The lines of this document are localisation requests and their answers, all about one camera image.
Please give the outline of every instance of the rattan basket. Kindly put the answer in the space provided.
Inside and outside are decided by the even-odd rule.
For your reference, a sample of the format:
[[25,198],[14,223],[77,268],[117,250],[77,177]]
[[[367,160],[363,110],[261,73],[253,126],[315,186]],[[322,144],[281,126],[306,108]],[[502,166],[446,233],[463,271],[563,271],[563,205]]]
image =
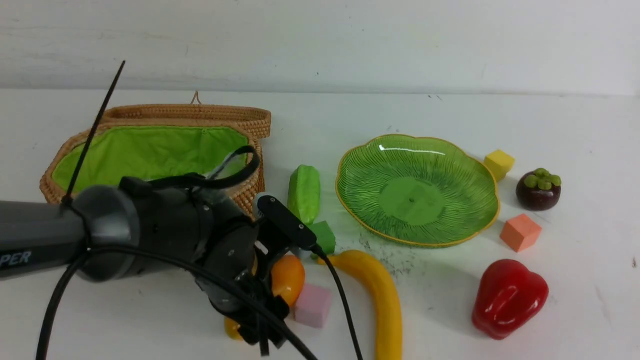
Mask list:
[[[255,147],[260,156],[260,168],[249,180],[234,188],[231,198],[247,214],[252,215],[253,198],[264,188],[264,169],[262,166],[262,146],[259,139],[271,132],[271,113],[257,108],[237,106],[218,106],[203,104],[153,104],[133,105],[111,108],[105,111],[96,132],[99,135],[117,126],[224,126],[230,127],[245,136],[248,145]],[[49,168],[40,180],[40,190],[47,202],[59,203],[65,194],[52,178],[58,163],[75,147],[84,144],[89,130],[69,138],[61,147]]]

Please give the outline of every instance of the mangosteen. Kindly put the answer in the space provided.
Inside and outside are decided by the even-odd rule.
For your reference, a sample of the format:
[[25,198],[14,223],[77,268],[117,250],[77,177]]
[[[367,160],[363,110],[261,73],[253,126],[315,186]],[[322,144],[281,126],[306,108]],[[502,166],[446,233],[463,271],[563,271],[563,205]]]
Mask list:
[[520,178],[516,186],[516,196],[520,204],[528,210],[553,208],[560,199],[560,177],[544,168],[537,168]]

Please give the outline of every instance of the plate rim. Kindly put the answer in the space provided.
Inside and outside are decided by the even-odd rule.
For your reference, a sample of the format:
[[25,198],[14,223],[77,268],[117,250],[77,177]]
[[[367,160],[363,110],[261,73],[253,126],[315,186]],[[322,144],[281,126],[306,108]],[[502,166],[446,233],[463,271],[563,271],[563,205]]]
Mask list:
[[[357,148],[365,147],[365,146],[369,145],[371,142],[373,142],[373,141],[375,141],[375,140],[377,140],[379,138],[386,137],[386,136],[406,136],[408,138],[413,138],[413,139],[418,139],[418,140],[421,140],[421,139],[439,140],[441,142],[445,142],[445,143],[448,143],[450,145],[453,145],[455,148],[460,150],[466,157],[468,157],[469,159],[471,159],[471,160],[479,163],[480,165],[482,165],[487,170],[489,175],[491,175],[491,179],[493,180],[493,194],[495,195],[495,199],[496,199],[496,201],[498,203],[498,207],[495,210],[495,214],[493,215],[493,219],[491,219],[491,221],[489,221],[482,229],[476,231],[475,233],[471,234],[470,236],[468,236],[468,237],[466,237],[464,239],[450,241],[448,243],[439,243],[439,244],[424,244],[424,243],[418,243],[418,242],[415,242],[415,241],[409,241],[409,240],[403,240],[403,239],[395,238],[395,237],[393,237],[391,235],[387,235],[387,234],[381,233],[381,232],[373,229],[371,226],[367,225],[364,221],[362,221],[362,219],[357,217],[353,213],[353,211],[351,209],[349,209],[349,207],[344,203],[344,200],[342,200],[342,197],[340,196],[340,192],[338,191],[338,180],[340,179],[340,173],[342,172],[342,162],[344,161],[344,159],[347,157],[347,155],[350,152],[354,151]],[[413,245],[413,246],[418,246],[418,247],[433,247],[433,248],[449,247],[449,246],[457,245],[457,244],[463,243],[465,241],[471,240],[472,238],[475,238],[476,236],[478,236],[479,233],[481,233],[481,232],[487,230],[488,228],[490,228],[495,223],[495,221],[498,220],[498,215],[500,214],[500,207],[502,206],[502,204],[500,203],[500,195],[498,194],[498,182],[496,181],[495,176],[493,175],[491,170],[489,170],[489,168],[482,161],[479,161],[478,159],[474,158],[473,156],[470,156],[469,154],[467,154],[466,151],[464,151],[461,147],[457,146],[456,144],[454,144],[454,143],[452,143],[450,141],[441,139],[441,138],[434,137],[434,136],[412,136],[412,135],[407,135],[407,134],[389,133],[389,134],[376,136],[375,138],[372,138],[371,140],[369,140],[368,142],[366,142],[366,143],[364,143],[362,145],[357,145],[357,146],[354,146],[354,147],[350,148],[349,150],[347,150],[344,153],[344,155],[342,155],[342,157],[340,159],[340,162],[338,163],[338,174],[335,177],[334,190],[335,190],[336,196],[338,197],[338,200],[340,200],[340,203],[342,204],[342,207],[344,209],[346,209],[347,212],[349,212],[351,217],[356,219],[356,221],[358,221],[360,223],[360,225],[364,226],[367,230],[369,230],[370,232],[372,232],[372,233],[374,233],[374,234],[376,234],[378,236],[381,236],[382,238],[385,238],[385,239],[388,239],[388,240],[392,240],[392,241],[396,241],[396,242],[399,242],[399,243],[403,243],[405,245]]]

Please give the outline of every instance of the green basket lining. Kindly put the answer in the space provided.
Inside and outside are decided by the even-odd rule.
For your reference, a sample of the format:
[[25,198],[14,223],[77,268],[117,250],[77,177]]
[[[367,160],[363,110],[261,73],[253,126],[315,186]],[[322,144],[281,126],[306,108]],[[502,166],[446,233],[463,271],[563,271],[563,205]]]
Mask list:
[[[117,185],[123,176],[151,180],[190,172],[205,174],[247,144],[247,137],[230,127],[112,127],[93,138],[74,191],[94,184]],[[63,189],[81,151],[82,146],[71,150],[53,171],[53,181]],[[232,161],[230,166],[241,167],[245,162]]]

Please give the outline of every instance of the white wall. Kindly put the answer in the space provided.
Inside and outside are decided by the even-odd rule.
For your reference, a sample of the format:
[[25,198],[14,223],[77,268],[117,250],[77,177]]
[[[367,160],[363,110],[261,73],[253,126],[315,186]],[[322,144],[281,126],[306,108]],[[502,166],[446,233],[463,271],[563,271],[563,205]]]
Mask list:
[[3,0],[0,86],[640,93],[639,0]]

